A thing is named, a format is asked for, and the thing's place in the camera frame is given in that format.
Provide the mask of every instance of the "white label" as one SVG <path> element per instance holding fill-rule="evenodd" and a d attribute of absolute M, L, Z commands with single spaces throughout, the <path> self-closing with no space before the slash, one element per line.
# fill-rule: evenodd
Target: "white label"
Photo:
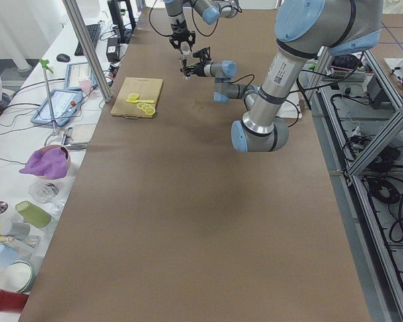
<path fill-rule="evenodd" d="M 271 81 L 279 86 L 285 85 L 289 75 L 294 69 L 294 66 L 295 64 L 292 62 L 275 57 L 269 69 L 269 77 Z"/>

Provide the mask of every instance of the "purple cloth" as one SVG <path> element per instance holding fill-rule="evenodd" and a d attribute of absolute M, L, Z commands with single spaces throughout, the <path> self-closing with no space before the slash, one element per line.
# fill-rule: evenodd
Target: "purple cloth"
<path fill-rule="evenodd" d="M 61 148 L 53 148 L 42 154 L 34 151 L 24 169 L 19 173 L 45 176 L 47 179 L 64 178 L 67 174 L 66 153 Z"/>

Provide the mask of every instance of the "wooden cutting board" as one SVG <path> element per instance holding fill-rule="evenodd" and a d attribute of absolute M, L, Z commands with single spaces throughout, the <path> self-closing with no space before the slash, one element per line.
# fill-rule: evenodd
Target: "wooden cutting board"
<path fill-rule="evenodd" d="M 131 93 L 138 93 L 139 99 L 155 100 L 155 103 L 151 105 L 156 109 L 162 86 L 162 79 L 127 77 L 110 113 L 113 116 L 154 117 L 154 115 L 147 115 L 137 108 L 136 103 L 129 103 L 126 99 Z"/>

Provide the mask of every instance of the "red cup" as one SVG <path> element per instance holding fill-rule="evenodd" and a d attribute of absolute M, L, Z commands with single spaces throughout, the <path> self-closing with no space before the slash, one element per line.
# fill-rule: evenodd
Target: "red cup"
<path fill-rule="evenodd" d="M 20 313 L 28 300 L 27 294 L 8 292 L 0 289 L 0 311 Z"/>

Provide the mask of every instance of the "computer keyboard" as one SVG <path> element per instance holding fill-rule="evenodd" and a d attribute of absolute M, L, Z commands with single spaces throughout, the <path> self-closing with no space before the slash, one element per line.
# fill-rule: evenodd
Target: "computer keyboard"
<path fill-rule="evenodd" d="M 91 41 L 93 42 L 93 46 L 95 48 L 100 37 L 100 31 L 101 31 L 100 23 L 94 25 L 87 25 L 86 27 L 88 30 L 89 37 L 91 38 Z M 75 56 L 83 56 L 83 49 L 80 42 L 78 42 L 78 46 L 76 47 Z"/>

